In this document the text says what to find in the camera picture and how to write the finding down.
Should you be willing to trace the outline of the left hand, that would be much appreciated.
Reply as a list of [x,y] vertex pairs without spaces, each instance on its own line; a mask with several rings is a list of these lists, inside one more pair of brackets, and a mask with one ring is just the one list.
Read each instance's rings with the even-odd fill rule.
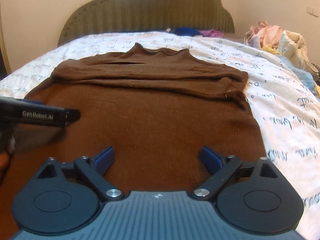
[[11,156],[15,152],[14,126],[1,124],[1,183],[10,165]]

